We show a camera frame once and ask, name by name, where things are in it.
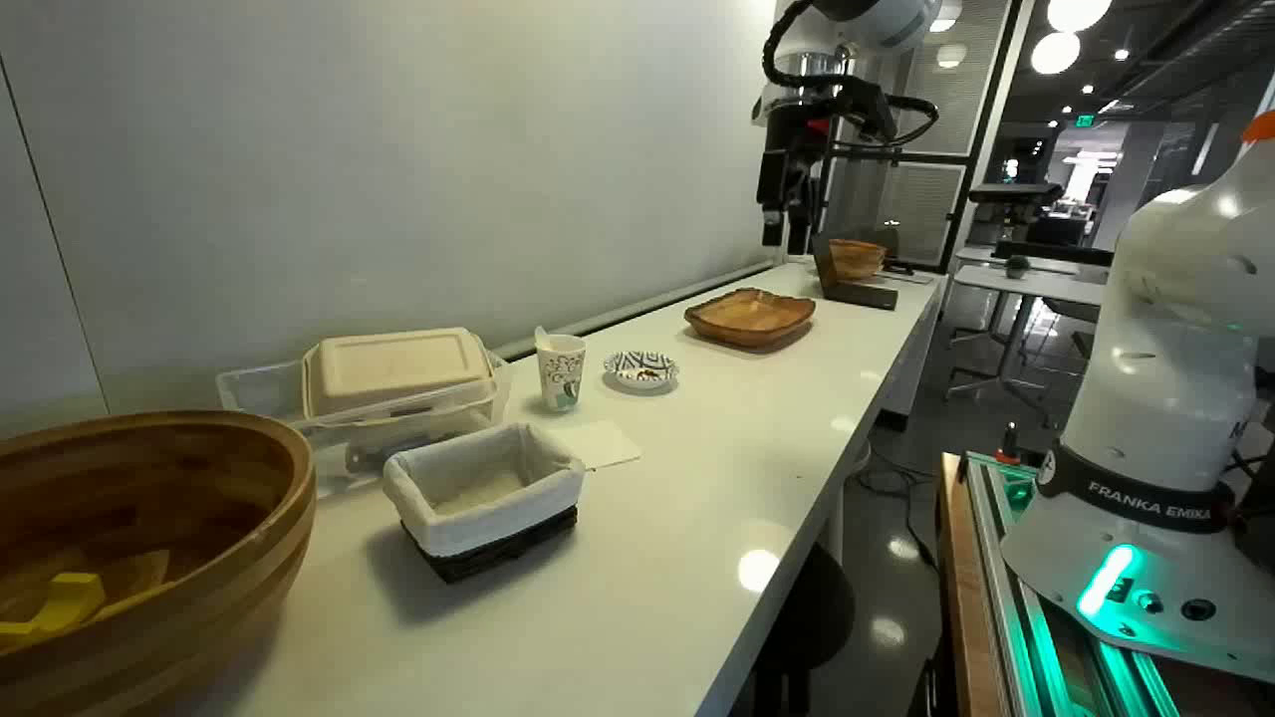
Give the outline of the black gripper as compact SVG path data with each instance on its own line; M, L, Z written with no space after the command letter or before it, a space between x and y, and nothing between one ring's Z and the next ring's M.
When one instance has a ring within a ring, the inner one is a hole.
M752 119L764 129L757 175L762 247L781 247L785 206L794 204L804 173L832 142L837 119L858 119L870 137L891 133L883 93L870 80L809 93L781 93L778 84L770 84L752 101ZM789 211L789 256L809 256L809 236L809 211Z

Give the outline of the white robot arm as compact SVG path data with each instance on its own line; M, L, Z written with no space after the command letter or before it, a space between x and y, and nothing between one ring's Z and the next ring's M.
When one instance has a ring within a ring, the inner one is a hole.
M1275 336L1275 115L1206 186L1144 204L1007 571L1102 641L1275 680L1275 574L1233 536L1233 449Z

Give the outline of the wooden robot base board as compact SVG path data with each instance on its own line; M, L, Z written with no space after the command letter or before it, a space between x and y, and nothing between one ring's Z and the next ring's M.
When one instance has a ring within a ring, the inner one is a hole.
M1013 717L964 457L940 457L943 624L962 717Z

